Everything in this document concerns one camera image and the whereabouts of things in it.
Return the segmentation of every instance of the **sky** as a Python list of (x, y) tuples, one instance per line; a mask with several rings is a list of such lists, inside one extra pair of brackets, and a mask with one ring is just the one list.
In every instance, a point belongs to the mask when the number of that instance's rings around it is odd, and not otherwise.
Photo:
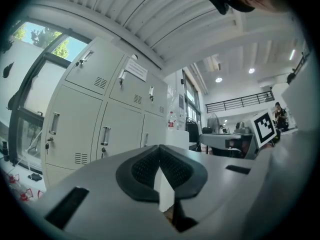
[[(22, 41), (32, 44), (31, 31), (32, 30), (41, 31), (44, 28), (45, 28), (44, 26), (40, 26), (30, 22), (25, 23), (24, 29), (26, 30), (26, 34), (25, 34), (25, 37), (22, 39)], [(87, 44), (73, 37), (68, 37), (67, 39), (69, 40), (69, 43), (66, 45), (66, 47), (69, 53), (68, 53), (68, 57), (66, 57), (65, 59), (72, 62), (75, 59), (75, 57), (82, 51), (82, 49), (87, 46)]]

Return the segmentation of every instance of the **fluorescent light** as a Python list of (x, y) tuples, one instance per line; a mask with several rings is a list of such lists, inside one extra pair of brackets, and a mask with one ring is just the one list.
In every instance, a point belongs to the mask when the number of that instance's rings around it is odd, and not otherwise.
[(292, 52), (291, 52), (291, 56), (290, 56), (290, 61), (293, 59), (293, 57), (294, 57), (294, 55), (295, 55), (295, 52), (296, 52), (296, 50), (292, 50)]

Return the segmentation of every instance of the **tree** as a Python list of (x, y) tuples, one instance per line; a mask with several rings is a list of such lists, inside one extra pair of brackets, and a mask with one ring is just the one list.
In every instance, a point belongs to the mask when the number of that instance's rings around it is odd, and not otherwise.
[[(43, 30), (32, 30), (31, 31), (31, 40), (35, 46), (46, 48), (54, 39), (60, 36), (61, 33), (54, 31), (48, 27), (45, 27)], [(68, 57), (69, 51), (67, 48), (67, 44), (69, 40), (64, 40), (54, 51), (52, 54), (57, 55), (63, 59)]]
[(13, 36), (19, 40), (22, 40), (25, 38), (27, 30), (25, 29), (25, 24), (23, 24), (14, 34)]

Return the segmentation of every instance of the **white metal locker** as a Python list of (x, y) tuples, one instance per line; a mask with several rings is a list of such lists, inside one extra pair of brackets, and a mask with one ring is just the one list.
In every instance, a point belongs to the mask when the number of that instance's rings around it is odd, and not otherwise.
[(167, 120), (145, 112), (140, 147), (166, 143)]
[[(125, 68), (127, 62), (128, 59), (124, 63), (123, 68)], [(147, 84), (144, 81), (122, 69), (119, 72), (117, 81), (114, 83), (110, 98), (142, 109), (143, 103), (146, 101), (145, 96), (148, 94), (147, 89)]]
[(45, 162), (76, 170), (90, 162), (94, 129), (102, 101), (61, 86), (51, 109)]
[(143, 114), (129, 106), (109, 101), (100, 129), (97, 159), (139, 148), (143, 119)]
[(146, 77), (146, 85), (148, 93), (143, 105), (144, 110), (166, 117), (168, 85), (151, 73)]
[(65, 80), (104, 95), (123, 56), (117, 47), (98, 38), (92, 46), (88, 45), (79, 64), (72, 64), (74, 66)]

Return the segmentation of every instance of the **fan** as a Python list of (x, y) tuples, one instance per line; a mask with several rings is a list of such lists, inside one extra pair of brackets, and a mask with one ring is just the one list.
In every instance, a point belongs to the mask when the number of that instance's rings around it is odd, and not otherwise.
[(212, 129), (212, 134), (220, 134), (219, 126), (219, 118), (215, 113), (211, 113), (207, 122), (207, 127)]

